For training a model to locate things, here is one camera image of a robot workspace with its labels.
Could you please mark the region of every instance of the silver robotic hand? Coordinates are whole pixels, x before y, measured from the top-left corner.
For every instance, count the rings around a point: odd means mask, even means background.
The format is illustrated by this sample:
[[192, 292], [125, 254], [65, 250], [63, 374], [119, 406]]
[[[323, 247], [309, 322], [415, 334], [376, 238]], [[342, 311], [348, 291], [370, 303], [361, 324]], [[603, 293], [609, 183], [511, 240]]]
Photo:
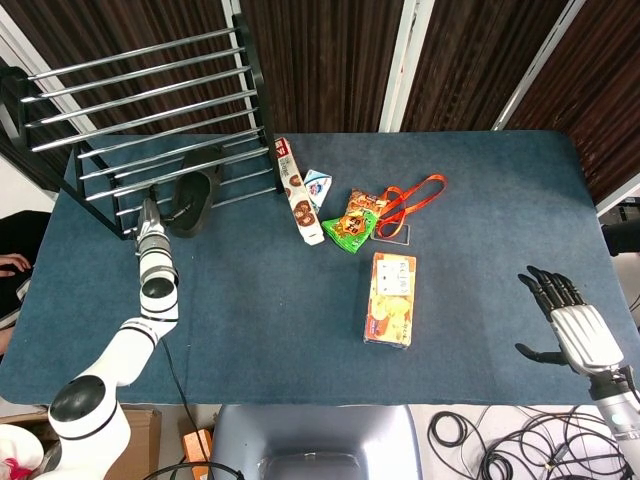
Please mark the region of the silver robotic hand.
[[133, 383], [160, 339], [178, 322], [178, 275], [156, 203], [147, 198], [138, 221], [140, 316], [127, 320], [100, 357], [65, 385], [49, 408], [62, 443], [46, 480], [102, 480], [122, 454], [131, 429], [116, 388]]
[[620, 451], [640, 472], [640, 399], [630, 366], [611, 331], [593, 305], [585, 302], [571, 280], [558, 273], [527, 267], [533, 278], [518, 275], [535, 298], [558, 338], [560, 352], [536, 352], [521, 343], [516, 349], [530, 360], [569, 365], [591, 381], [589, 393]]

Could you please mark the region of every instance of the biscuit package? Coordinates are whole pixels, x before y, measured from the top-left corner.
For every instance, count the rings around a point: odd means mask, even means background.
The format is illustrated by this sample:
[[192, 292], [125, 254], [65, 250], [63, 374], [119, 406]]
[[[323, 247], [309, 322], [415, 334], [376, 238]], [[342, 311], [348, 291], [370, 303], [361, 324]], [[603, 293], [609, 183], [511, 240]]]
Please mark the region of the biscuit package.
[[293, 218], [298, 225], [298, 231], [309, 245], [317, 245], [324, 240], [322, 227], [316, 212], [313, 210], [309, 193], [302, 183], [300, 171], [286, 138], [281, 137], [276, 140], [276, 155], [278, 157], [278, 167], [280, 168], [280, 178], [289, 199]]
[[325, 220], [322, 228], [340, 247], [356, 253], [376, 226], [386, 200], [354, 188], [344, 216]]
[[376, 252], [371, 270], [365, 343], [411, 345], [416, 258]]

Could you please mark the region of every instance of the white wall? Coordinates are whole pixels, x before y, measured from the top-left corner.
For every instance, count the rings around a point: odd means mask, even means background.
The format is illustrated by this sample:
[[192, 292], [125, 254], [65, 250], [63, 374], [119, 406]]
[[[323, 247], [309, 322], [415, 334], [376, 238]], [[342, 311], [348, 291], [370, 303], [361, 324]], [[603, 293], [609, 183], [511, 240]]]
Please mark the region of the white wall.
[[54, 200], [0, 157], [0, 218], [22, 210], [50, 212]]

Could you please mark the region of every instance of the orange snack box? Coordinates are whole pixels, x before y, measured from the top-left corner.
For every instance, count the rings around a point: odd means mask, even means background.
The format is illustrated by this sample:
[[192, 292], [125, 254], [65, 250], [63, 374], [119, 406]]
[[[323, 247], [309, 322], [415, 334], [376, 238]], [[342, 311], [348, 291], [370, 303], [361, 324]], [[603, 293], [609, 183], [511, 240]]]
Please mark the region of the orange snack box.
[[365, 343], [411, 345], [416, 257], [376, 252], [371, 269]]

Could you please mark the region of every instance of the blue table surface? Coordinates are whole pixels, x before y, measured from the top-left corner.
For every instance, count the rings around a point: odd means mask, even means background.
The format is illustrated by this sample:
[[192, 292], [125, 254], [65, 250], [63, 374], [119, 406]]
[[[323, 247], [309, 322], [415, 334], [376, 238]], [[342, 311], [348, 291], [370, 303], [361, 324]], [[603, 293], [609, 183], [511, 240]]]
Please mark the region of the blue table surface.
[[[527, 361], [513, 346], [557, 348], [516, 279], [528, 264], [572, 278], [627, 360], [640, 364], [638, 333], [566, 137], [510, 131], [287, 138], [300, 170], [333, 175], [321, 220], [342, 215], [352, 187], [381, 193], [436, 172], [450, 184], [409, 218], [408, 247], [368, 241], [350, 255], [329, 238], [310, 247], [275, 193], [215, 209], [202, 234], [172, 239], [181, 319], [167, 341], [190, 402], [588, 403], [586, 379]], [[406, 351], [362, 341], [375, 251], [418, 258]], [[0, 366], [2, 396], [49, 403], [138, 314], [138, 289], [133, 243], [61, 193]], [[162, 349], [119, 398], [179, 402]]]

